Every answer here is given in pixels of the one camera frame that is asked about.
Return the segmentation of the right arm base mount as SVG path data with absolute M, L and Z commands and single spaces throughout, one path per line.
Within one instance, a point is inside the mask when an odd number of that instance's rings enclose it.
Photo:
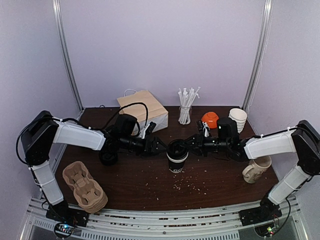
M 280 206 L 262 199 L 258 207 L 241 210 L 239 218 L 242 226 L 256 225 L 255 232 L 260 237 L 272 237 L 276 233 L 276 219 L 283 214 Z

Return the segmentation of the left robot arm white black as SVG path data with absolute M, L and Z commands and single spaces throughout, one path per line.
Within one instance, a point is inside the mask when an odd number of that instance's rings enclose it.
M 134 135 L 134 128 L 138 125 L 136 117 L 120 114 L 112 125 L 101 129 L 91 128 L 73 118 L 54 118 L 49 111 L 44 110 L 21 131 L 16 143 L 23 147 L 22 162 L 30 168 L 55 217 L 61 222 L 67 222 L 72 218 L 72 211 L 49 164 L 52 145 L 66 144 L 97 151 L 99 160 L 105 166 L 118 161 L 120 149 L 143 157 L 155 156 L 168 150 L 165 143 L 152 135 L 156 123 L 146 123 Z

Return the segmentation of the black paper coffee cup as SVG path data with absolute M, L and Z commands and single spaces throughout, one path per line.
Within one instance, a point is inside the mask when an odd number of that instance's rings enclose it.
M 168 159 L 169 170 L 173 173 L 180 173 L 184 168 L 189 152 L 187 150 L 180 152 L 167 152 L 166 156 Z

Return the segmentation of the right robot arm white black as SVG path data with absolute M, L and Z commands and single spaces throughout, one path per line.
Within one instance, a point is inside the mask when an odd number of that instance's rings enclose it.
M 320 135 L 307 120 L 267 135 L 240 138 L 237 123 L 229 117 L 217 121 L 217 137 L 206 136 L 204 124 L 197 122 L 198 134 L 179 141 L 179 145 L 198 156 L 224 152 L 237 162 L 283 153 L 296 153 L 297 164 L 260 201 L 259 220 L 268 220 L 290 194 L 320 173 Z

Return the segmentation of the brown pulp cup carrier stack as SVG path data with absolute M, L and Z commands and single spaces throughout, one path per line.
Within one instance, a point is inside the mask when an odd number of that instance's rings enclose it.
M 108 203 L 108 197 L 99 183 L 92 177 L 81 161 L 75 161 L 64 168 L 62 176 L 73 191 L 78 205 L 87 213 L 99 212 Z

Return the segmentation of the black plastic cup lid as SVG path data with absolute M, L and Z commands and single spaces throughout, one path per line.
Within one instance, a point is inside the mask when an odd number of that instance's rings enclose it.
M 182 139 L 175 139 L 168 145 L 167 155 L 173 160 L 182 160 L 187 156 L 188 149 Z

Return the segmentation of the brown paper takeout bag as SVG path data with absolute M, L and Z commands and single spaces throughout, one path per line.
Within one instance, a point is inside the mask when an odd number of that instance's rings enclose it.
M 146 108 L 141 104 L 135 104 L 122 109 L 120 114 L 128 114 L 137 118 L 140 129 L 145 126 L 145 123 L 154 122 L 156 127 L 152 131 L 163 130 L 169 125 L 169 112 L 165 107 L 148 91 L 141 90 L 134 94 L 117 98 L 119 106 L 122 108 L 132 103 L 143 103 L 148 110 L 148 116 Z

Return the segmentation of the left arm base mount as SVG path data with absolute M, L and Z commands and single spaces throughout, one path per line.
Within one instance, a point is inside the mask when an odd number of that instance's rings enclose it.
M 78 227 L 86 227 L 89 213 L 75 208 L 70 208 L 66 200 L 58 204 L 48 203 L 46 218 L 56 221 L 53 233 L 58 239 L 69 238 Z

